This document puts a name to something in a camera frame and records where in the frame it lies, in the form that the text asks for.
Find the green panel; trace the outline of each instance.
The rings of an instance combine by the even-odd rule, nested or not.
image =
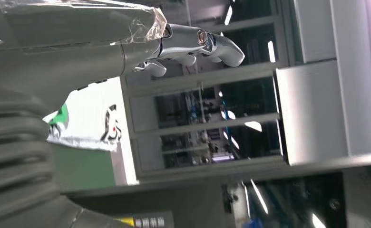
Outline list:
[[[52,145],[62,191],[115,186],[109,152]]]

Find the metal frame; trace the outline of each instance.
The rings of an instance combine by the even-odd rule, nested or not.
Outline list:
[[[189,91],[197,89],[201,86],[208,87],[217,84],[231,83],[235,81],[244,81],[251,79],[259,79],[273,76],[273,71],[276,68],[288,67],[290,64],[290,52],[288,49],[287,37],[285,37],[283,11],[280,0],[271,0],[272,16],[249,19],[231,23],[227,26],[220,25],[206,28],[211,32],[226,32],[238,29],[257,27],[261,25],[273,24],[275,30],[275,44],[278,52],[278,60],[275,63],[259,63],[237,68],[229,68],[217,70],[202,74],[189,75],[187,77],[173,77],[164,80],[151,82],[148,85],[139,87],[128,87],[126,78],[121,78],[121,85],[124,98],[124,106],[126,109],[128,131],[131,140],[131,148],[133,152],[134,165],[137,177],[141,181],[161,181],[161,180],[177,180],[183,178],[197,178],[202,176],[228,175],[229,173],[240,173],[243,170],[250,170],[268,165],[286,165],[282,156],[263,157],[253,160],[234,161],[223,164],[213,164],[209,166],[193,166],[177,169],[158,170],[158,171],[143,171],[140,162],[140,154],[138,151],[137,139],[148,136],[161,136],[175,133],[186,133],[197,130],[221,128],[226,126],[243,125],[245,122],[257,121],[267,122],[280,119],[278,113],[257,115],[239,118],[236,120],[221,121],[216,123],[194,124],[180,127],[172,127],[166,129],[156,129],[150,131],[136,132],[131,113],[130,99],[133,97],[157,96],[170,93],[179,93],[181,91]]]
[[[69,197],[80,198],[80,197],[94,197],[94,196],[105,196],[113,194],[128,194],[135,192],[160,190],[168,188],[179,188],[190,185],[201,185],[201,184],[231,184],[235,181],[240,180],[249,181],[267,181],[281,178],[292,178],[306,175],[315,175],[321,173],[330,173],[341,171],[341,169],[350,169],[356,167],[371,166],[371,154],[355,157],[344,157],[339,159],[333,159],[331,161],[323,161],[315,164],[296,165],[288,166],[285,163],[273,164],[268,166],[254,166],[250,170],[244,170],[243,172],[227,173],[222,176],[215,177],[199,177],[197,179],[176,179],[168,181],[142,183],[140,185],[132,186],[117,186],[112,188],[104,188],[97,190],[80,190],[73,192],[66,192]]]

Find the yellow warning label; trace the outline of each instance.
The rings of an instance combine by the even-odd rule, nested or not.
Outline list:
[[[134,224],[134,218],[133,217],[128,217],[128,218],[115,218],[114,220],[123,222],[125,224],[128,224],[130,226],[135,226]]]

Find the metal bolt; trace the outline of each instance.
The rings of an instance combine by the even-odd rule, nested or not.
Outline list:
[[[167,38],[167,37],[169,37],[170,36],[170,32],[169,32],[169,30],[168,29],[165,29],[165,31],[164,31],[164,33],[163,33],[163,37],[164,38]]]
[[[207,40],[208,40],[208,36],[206,35],[206,32],[199,30],[198,31],[198,42],[200,44],[205,44]]]
[[[340,202],[337,199],[331,199],[329,205],[333,210],[339,210],[341,207]]]

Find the robotic arm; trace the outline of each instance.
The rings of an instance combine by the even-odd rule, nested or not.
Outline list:
[[[0,0],[0,228],[131,227],[60,196],[41,118],[75,89],[131,71],[163,76],[158,60],[190,66],[198,55],[231,67],[244,59],[229,39],[166,24],[145,6]]]

